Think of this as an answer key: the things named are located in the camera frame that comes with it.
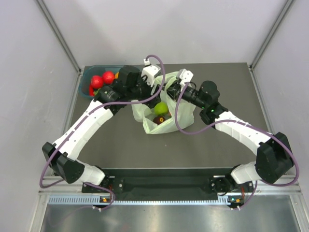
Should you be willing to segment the green fake apple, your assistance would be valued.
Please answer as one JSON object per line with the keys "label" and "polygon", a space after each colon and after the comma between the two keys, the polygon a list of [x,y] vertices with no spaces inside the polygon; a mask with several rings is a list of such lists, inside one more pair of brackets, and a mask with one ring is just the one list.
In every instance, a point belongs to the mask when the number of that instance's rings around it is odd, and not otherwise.
{"label": "green fake apple", "polygon": [[154,113],[156,115],[166,115],[169,112],[168,105],[165,102],[160,102],[154,107]]}

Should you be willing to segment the light green plastic bag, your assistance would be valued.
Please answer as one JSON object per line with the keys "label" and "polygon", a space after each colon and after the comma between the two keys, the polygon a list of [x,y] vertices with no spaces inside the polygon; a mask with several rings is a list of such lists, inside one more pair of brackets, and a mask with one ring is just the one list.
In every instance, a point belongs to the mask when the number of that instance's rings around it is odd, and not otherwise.
{"label": "light green plastic bag", "polygon": [[[159,102],[164,102],[169,110],[167,114],[162,115],[165,120],[161,123],[156,119],[157,115],[153,107],[151,108],[140,103],[132,105],[133,117],[143,125],[146,134],[164,134],[178,130],[174,119],[176,101],[165,90],[162,90],[159,94]],[[177,111],[177,121],[181,129],[185,129],[194,123],[193,112],[195,108],[193,104],[184,100],[180,102]]]}

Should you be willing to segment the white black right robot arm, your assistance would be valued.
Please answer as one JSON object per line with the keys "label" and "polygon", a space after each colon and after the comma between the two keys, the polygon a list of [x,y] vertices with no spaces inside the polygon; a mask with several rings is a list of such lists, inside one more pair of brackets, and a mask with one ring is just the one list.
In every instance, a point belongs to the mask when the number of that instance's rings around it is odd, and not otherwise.
{"label": "white black right robot arm", "polygon": [[291,151],[286,135],[272,134],[237,118],[219,102],[220,93],[212,81],[204,81],[200,89],[190,87],[182,80],[172,80],[165,86],[167,94],[179,105],[185,100],[201,108],[200,117],[208,128],[224,132],[245,145],[256,160],[234,167],[225,176],[225,185],[230,191],[237,191],[243,183],[261,180],[272,186],[287,171],[295,167],[293,184],[299,177],[299,167]]}

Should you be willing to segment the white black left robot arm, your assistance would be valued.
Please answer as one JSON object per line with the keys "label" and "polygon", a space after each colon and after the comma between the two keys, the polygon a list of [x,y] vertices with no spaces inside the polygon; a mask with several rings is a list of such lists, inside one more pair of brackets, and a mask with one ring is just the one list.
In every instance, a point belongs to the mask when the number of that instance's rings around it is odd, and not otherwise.
{"label": "white black left robot arm", "polygon": [[153,100],[160,92],[154,88],[155,78],[162,71],[151,64],[142,70],[134,66],[122,67],[118,78],[97,92],[86,111],[65,134],[53,143],[44,144],[42,151],[48,166],[69,184],[88,182],[98,191],[106,191],[110,184],[106,174],[96,166],[79,161],[80,152],[121,108]]}

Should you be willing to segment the dark purple fake mangosteen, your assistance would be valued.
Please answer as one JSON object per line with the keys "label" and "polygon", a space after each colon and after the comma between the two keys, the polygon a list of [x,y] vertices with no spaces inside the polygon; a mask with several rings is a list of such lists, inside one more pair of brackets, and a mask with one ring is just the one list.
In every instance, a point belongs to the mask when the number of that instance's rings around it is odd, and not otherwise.
{"label": "dark purple fake mangosteen", "polygon": [[153,119],[153,122],[157,125],[160,125],[161,123],[165,122],[166,119],[163,117],[163,116],[156,116],[154,119]]}

